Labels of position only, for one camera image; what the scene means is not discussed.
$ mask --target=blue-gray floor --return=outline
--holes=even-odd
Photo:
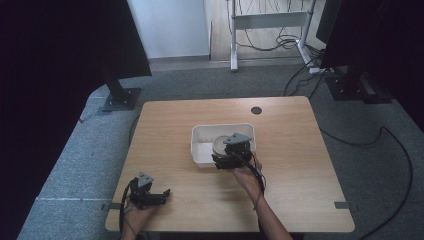
[[[130,127],[146,101],[282,96],[285,84],[301,65],[204,68],[153,72],[153,77],[121,80],[143,89],[133,111],[99,115],[109,91],[93,92],[42,191],[35,199],[19,239],[117,239],[104,223],[102,210],[114,195],[128,147]],[[309,96],[318,82],[296,95]],[[288,92],[294,89],[292,84]],[[369,239],[424,239],[424,134],[394,101],[367,105],[333,101],[325,83],[311,98],[318,124],[344,140],[370,142],[381,126],[390,129],[411,156],[414,182],[405,206]],[[399,144],[383,131],[377,143],[354,147],[323,134],[342,189],[354,208],[356,229],[347,234],[306,234],[305,239],[358,239],[390,216],[408,184],[408,162]]]

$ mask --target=wooden tabletop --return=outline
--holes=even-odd
[[[262,113],[255,115],[253,107]],[[143,106],[113,197],[143,171],[154,177],[151,193],[171,195],[147,231],[256,232],[257,216],[232,173],[199,168],[190,153],[196,125],[250,123],[266,177],[265,198],[289,232],[351,232],[355,225],[305,97],[148,102]],[[111,209],[106,229],[119,231]]]

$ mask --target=white tray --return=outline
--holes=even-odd
[[[240,133],[250,137],[250,150],[256,151],[255,130],[252,124],[220,124],[220,125],[198,125],[192,130],[191,155],[198,167],[215,167],[212,160],[213,142],[220,136],[231,136]]]

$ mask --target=person's forearm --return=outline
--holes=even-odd
[[[258,200],[257,205],[255,206],[256,214],[258,215],[259,222],[268,239],[292,239],[284,225],[280,222],[278,217],[272,211],[271,207],[268,205],[262,193],[248,191],[248,195],[252,200],[253,204],[256,204],[256,201]]]

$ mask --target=wall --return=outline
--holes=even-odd
[[[202,0],[128,0],[148,58],[209,54]]]

